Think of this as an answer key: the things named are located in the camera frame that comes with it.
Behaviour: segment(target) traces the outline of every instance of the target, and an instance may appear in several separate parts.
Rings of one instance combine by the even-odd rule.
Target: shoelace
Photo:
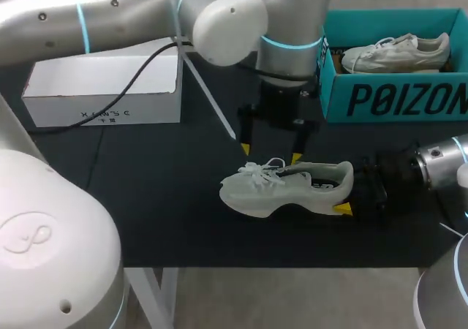
[[[364,54],[368,53],[369,55],[372,55],[374,53],[375,50],[377,49],[380,49],[380,48],[383,48],[383,45],[384,42],[393,42],[395,41],[395,38],[384,38],[384,39],[381,39],[379,40],[378,42],[376,42],[374,45],[370,45],[371,46],[371,50],[365,50],[365,51],[362,51],[358,57],[356,57],[356,60],[354,60],[354,64],[352,64],[352,69],[351,69],[351,73],[354,74],[354,68],[356,67],[356,64],[358,63],[359,59],[361,58],[361,56],[363,56]]]
[[[283,168],[286,167],[286,162],[283,159],[279,159],[277,157],[272,158],[270,161],[266,162],[266,164],[256,164],[254,162],[247,162],[244,167],[238,169],[240,173],[250,174],[252,176],[252,186],[263,186],[265,184],[280,184],[284,185],[284,182],[281,180],[280,177],[276,175],[275,170],[271,168],[279,168],[279,166],[270,166],[272,161],[278,160],[283,164]]]

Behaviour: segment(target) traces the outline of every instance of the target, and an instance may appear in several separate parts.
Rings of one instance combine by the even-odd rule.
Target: shoe sole
[[[227,205],[227,207],[233,209],[234,211],[245,214],[246,216],[255,217],[255,218],[267,218],[271,216],[271,214],[273,214],[274,211],[280,209],[282,206],[289,205],[289,203],[285,203],[284,205],[279,205],[278,207],[273,208],[272,210],[246,210],[246,209],[239,208],[226,201],[223,201],[223,202]],[[342,213],[335,212],[335,210],[333,209],[334,205],[326,206],[326,207],[323,206],[319,208],[320,212],[317,212],[317,205],[314,205],[312,208],[311,206],[308,206],[308,204],[306,203],[292,203],[292,204],[304,207],[306,210],[312,213],[316,213],[316,214],[325,214],[328,216],[342,216]]]
[[[401,73],[440,73],[438,69],[422,69],[419,71],[414,72],[384,72],[384,73],[368,73],[368,72],[352,72],[351,69],[346,68],[345,66],[341,65],[341,71],[347,75],[385,75],[385,74],[401,74]]]

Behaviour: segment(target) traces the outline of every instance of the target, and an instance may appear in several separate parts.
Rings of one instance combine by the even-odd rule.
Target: white box
[[[112,102],[146,59],[172,42],[37,62],[23,101],[38,127],[69,126]],[[177,48],[158,55],[117,104],[86,125],[178,123],[183,64]]]

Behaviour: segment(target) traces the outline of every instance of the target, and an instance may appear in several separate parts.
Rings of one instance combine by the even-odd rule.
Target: gray floor
[[[415,268],[180,272],[175,329],[416,329]],[[135,297],[128,329],[150,329]]]

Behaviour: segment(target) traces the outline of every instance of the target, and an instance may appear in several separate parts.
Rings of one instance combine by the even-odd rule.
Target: logo on robot arm
[[[43,212],[16,214],[0,224],[0,262],[12,268],[34,268],[56,253],[58,225]]]

